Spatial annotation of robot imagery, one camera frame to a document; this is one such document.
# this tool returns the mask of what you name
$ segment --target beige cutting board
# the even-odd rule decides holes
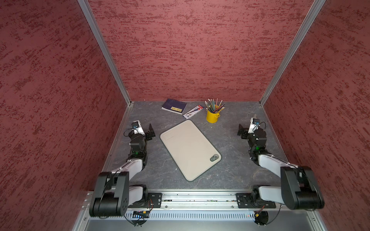
[[[163,132],[160,138],[188,181],[221,160],[220,153],[191,120]]]

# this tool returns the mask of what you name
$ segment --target pencil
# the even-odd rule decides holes
[[[220,111],[224,110],[225,108],[221,108],[217,113],[219,113]]]

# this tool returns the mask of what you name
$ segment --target metal base plate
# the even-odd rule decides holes
[[[239,208],[276,208],[273,201],[257,200],[256,203],[251,203],[250,193],[236,193],[236,200]]]

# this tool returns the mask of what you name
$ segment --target pen package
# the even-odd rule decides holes
[[[183,117],[185,119],[189,119],[191,118],[193,115],[197,114],[198,112],[200,112],[201,110],[203,109],[203,106],[202,105],[198,105],[196,106],[195,108],[191,109],[188,113],[184,114]]]

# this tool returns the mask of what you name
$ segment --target yellow pencil cup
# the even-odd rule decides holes
[[[220,113],[212,113],[207,110],[207,121],[210,123],[216,123],[218,118],[220,117]]]

